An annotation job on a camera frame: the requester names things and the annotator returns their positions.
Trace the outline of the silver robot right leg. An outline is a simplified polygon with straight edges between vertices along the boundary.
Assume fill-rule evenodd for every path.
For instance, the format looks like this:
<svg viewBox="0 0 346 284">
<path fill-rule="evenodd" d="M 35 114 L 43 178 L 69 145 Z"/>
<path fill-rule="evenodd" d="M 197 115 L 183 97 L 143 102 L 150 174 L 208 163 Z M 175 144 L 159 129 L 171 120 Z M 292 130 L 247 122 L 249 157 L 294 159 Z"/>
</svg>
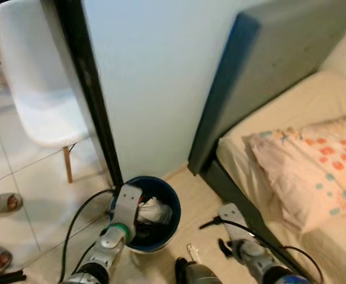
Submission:
<svg viewBox="0 0 346 284">
<path fill-rule="evenodd" d="M 175 262 L 176 284 L 223 284 L 216 274 L 202 263 L 179 257 Z"/>
</svg>

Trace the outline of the blue round waste bin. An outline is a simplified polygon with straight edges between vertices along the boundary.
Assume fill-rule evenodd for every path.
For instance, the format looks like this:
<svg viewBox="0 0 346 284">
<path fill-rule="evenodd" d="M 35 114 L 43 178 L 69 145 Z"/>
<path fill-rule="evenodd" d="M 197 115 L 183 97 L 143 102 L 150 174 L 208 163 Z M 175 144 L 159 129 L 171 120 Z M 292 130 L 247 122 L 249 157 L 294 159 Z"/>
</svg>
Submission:
<svg viewBox="0 0 346 284">
<path fill-rule="evenodd" d="M 170 184 L 157 177 L 138 176 L 125 184 L 131 184 L 142 189 L 142 195 L 138 205 L 147 201 L 149 198 L 156 197 L 163 204 L 170 206 L 173 211 L 173 217 L 169 224 L 141 224 L 136 221 L 135 229 L 132 229 L 133 239 L 126 243 L 126 247 L 141 254 L 154 253 L 155 251 L 164 249 L 177 232 L 181 219 L 181 204 L 178 195 Z M 109 208 L 110 224 L 112 224 L 111 219 L 113 218 L 114 203 L 116 202 L 118 193 L 114 195 Z"/>
</svg>

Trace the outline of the crumpled white paper trash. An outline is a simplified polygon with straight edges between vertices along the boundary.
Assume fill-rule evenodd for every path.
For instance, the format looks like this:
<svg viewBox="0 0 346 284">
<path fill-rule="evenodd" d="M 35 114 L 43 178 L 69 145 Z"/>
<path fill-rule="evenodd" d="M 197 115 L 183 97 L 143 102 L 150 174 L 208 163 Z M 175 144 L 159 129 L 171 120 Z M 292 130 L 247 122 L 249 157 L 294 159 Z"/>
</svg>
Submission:
<svg viewBox="0 0 346 284">
<path fill-rule="evenodd" d="M 163 204 L 156 197 L 138 205 L 137 222 L 141 224 L 169 224 L 173 217 L 170 206 Z"/>
</svg>

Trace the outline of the grey upholstered headboard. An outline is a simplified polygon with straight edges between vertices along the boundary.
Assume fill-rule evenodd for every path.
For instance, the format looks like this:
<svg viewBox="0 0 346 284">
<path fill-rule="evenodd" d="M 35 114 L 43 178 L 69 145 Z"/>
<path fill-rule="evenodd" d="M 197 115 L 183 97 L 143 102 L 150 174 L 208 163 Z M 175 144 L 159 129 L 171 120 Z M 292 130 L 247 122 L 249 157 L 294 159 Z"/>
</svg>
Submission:
<svg viewBox="0 0 346 284">
<path fill-rule="evenodd" d="M 188 168 L 214 159 L 233 125 L 314 73 L 346 33 L 346 0 L 272 0 L 233 22 L 194 137 Z"/>
</svg>

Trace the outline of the black metal stand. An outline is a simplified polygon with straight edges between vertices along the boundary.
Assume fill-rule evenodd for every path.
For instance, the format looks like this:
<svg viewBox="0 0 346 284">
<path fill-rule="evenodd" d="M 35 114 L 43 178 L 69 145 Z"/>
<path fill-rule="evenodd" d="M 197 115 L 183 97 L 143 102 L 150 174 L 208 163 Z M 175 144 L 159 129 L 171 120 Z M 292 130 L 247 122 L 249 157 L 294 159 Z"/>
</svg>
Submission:
<svg viewBox="0 0 346 284">
<path fill-rule="evenodd" d="M 24 281 L 26 278 L 22 270 L 0 274 L 0 284 L 13 284 L 14 282 Z"/>
</svg>

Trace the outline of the white chair wooden legs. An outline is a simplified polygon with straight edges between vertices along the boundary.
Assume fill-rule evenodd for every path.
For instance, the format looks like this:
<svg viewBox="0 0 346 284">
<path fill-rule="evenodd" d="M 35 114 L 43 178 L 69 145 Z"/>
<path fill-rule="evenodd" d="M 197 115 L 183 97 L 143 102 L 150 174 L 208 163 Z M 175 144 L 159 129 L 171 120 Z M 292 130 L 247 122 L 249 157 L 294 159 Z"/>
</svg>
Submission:
<svg viewBox="0 0 346 284">
<path fill-rule="evenodd" d="M 78 76 L 53 0 L 0 3 L 0 60 L 26 135 L 60 148 L 73 182 L 70 146 L 89 138 Z"/>
</svg>

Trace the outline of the dark bed frame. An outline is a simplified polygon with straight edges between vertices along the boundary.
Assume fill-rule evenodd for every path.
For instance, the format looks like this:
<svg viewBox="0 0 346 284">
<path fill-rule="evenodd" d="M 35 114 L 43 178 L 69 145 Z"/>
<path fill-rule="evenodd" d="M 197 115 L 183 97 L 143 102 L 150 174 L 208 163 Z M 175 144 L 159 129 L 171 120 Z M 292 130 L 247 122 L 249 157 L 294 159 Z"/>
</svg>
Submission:
<svg viewBox="0 0 346 284">
<path fill-rule="evenodd" d="M 297 275 L 301 275 L 309 279 L 312 284 L 315 284 L 313 276 L 308 274 L 302 268 L 300 263 L 294 259 L 289 253 L 285 251 L 286 246 L 282 244 L 277 237 L 271 232 L 268 225 L 266 225 L 259 208 L 252 203 L 246 195 L 241 192 L 235 181 L 228 175 L 221 163 L 217 159 L 211 159 L 206 162 L 206 165 L 197 171 L 200 176 L 211 189 L 224 201 L 224 205 L 233 203 L 237 205 L 239 211 L 244 216 L 248 229 L 243 225 L 234 224 L 228 220 L 223 220 L 216 214 L 214 219 L 209 222 L 210 225 L 222 225 L 227 222 L 228 224 L 238 225 L 252 234 L 252 238 L 257 243 L 262 244 L 265 248 L 270 249 L 271 254 L 276 258 L 276 261 L 281 263 L 284 267 L 291 270 Z"/>
</svg>

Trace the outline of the black door frame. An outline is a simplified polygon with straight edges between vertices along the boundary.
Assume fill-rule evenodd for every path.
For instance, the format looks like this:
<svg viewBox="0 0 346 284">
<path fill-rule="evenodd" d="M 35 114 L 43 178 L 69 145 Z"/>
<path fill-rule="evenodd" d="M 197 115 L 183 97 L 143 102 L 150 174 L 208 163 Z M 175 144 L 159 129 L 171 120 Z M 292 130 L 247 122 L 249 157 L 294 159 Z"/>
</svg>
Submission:
<svg viewBox="0 0 346 284">
<path fill-rule="evenodd" d="M 52 0 L 70 54 L 75 79 L 81 94 L 76 96 L 87 126 L 90 140 L 97 152 L 101 173 L 109 187 L 116 191 L 124 183 L 109 124 L 107 106 L 95 64 L 83 0 Z"/>
</svg>

